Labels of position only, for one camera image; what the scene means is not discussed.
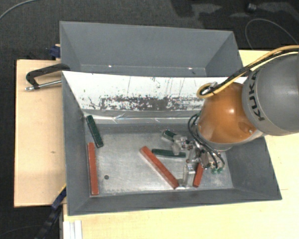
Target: red wooden block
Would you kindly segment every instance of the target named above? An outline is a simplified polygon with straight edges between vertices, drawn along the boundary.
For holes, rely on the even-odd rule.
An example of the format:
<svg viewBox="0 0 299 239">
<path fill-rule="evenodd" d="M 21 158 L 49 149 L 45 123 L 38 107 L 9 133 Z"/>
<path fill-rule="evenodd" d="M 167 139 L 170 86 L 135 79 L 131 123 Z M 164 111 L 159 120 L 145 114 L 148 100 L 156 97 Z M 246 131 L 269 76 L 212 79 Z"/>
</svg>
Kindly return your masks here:
<svg viewBox="0 0 299 239">
<path fill-rule="evenodd" d="M 90 185 L 91 195 L 99 194 L 98 174 L 96 169 L 95 146 L 93 142 L 88 143 L 89 168 L 90 168 Z"/>
<path fill-rule="evenodd" d="M 202 167 L 201 164 L 198 164 L 197 168 L 196 168 L 196 174 L 194 177 L 194 181 L 193 181 L 193 187 L 198 188 L 201 178 L 203 177 L 203 173 L 204 173 L 204 168 Z"/>
<path fill-rule="evenodd" d="M 163 165 L 162 162 L 160 162 L 160 160 L 151 152 L 149 148 L 144 146 L 140 152 L 160 173 L 160 175 L 173 187 L 173 189 L 176 189 L 179 186 L 177 179 L 171 174 L 170 171 L 168 171 L 168 169 Z"/>
</svg>

